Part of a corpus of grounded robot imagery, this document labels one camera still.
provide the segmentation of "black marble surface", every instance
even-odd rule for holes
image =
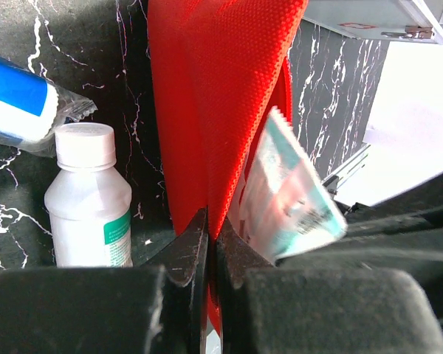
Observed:
[[[133,188],[132,252],[144,263],[174,233],[159,157],[143,0],[0,0],[0,55],[92,98],[115,129]],[[290,50],[294,126],[324,177],[362,139],[385,47],[303,22]],[[54,159],[0,145],[0,268],[52,265],[44,193]]]
[[[359,150],[387,49],[301,23],[289,51],[293,128],[321,178]]]

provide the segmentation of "medicine packet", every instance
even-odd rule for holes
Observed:
[[[267,117],[247,181],[242,175],[228,218],[272,263],[326,246],[346,233],[343,215],[277,108]]]
[[[54,156],[54,130],[96,110],[88,98],[0,58],[0,144]]]

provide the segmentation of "bottle label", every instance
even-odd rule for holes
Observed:
[[[131,267],[131,228],[130,211],[117,220],[106,223],[103,227],[105,235],[105,254],[109,266]]]

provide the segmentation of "red fabric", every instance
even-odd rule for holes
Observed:
[[[292,114],[285,57],[306,4],[149,1],[159,143],[178,235],[208,206],[210,236],[216,238],[266,111],[277,105]],[[213,303],[209,314],[218,327]]]

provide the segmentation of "metal latch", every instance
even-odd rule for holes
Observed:
[[[432,27],[406,26],[405,33],[382,32],[381,35],[394,39],[433,39],[435,33]]]

